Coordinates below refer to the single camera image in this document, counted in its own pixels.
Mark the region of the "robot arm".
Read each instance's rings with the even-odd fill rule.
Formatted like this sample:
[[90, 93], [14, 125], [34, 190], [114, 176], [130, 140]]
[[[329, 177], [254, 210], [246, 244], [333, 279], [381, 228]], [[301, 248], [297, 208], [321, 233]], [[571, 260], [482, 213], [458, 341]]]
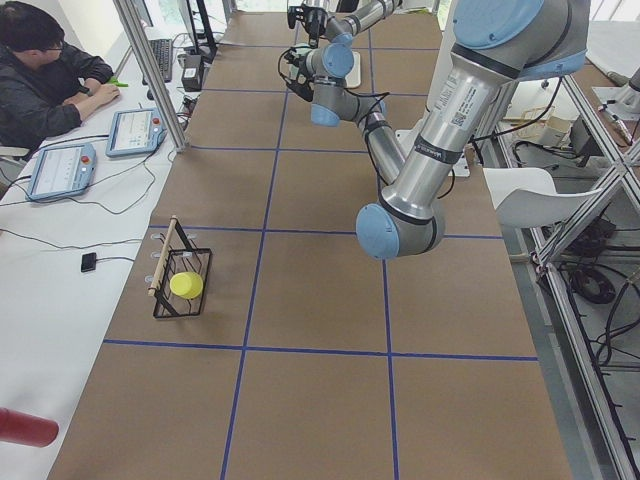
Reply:
[[410, 147], [403, 149], [385, 117], [382, 99], [347, 89], [353, 39], [397, 8], [373, 1], [336, 17], [324, 1], [287, 11], [306, 44], [288, 49], [287, 87], [311, 105], [313, 123], [343, 121], [361, 131], [385, 185], [356, 218], [356, 234], [370, 256], [386, 260], [436, 247], [444, 229], [439, 190], [460, 159], [499, 89], [511, 82], [561, 77], [586, 57], [590, 5], [586, 1], [461, 1], [452, 13], [451, 69]]
[[311, 48], [318, 48], [321, 39], [351, 46], [357, 35], [388, 18], [402, 4], [397, 0], [369, 1], [340, 17], [330, 11], [329, 1], [302, 1], [287, 7], [287, 24], [293, 29], [299, 23]]

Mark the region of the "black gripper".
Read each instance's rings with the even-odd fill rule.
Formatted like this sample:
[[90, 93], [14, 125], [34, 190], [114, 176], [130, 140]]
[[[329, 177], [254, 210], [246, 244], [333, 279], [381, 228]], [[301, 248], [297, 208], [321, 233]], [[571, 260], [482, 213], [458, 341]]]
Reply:
[[314, 96], [313, 74], [309, 72], [306, 62], [311, 51], [310, 46], [289, 47], [280, 55], [277, 63], [278, 75], [285, 86], [306, 102], [312, 102]]
[[328, 13], [324, 8], [301, 4], [287, 9], [287, 24], [294, 29], [300, 23], [308, 34], [310, 47], [317, 47], [320, 38], [325, 34]]

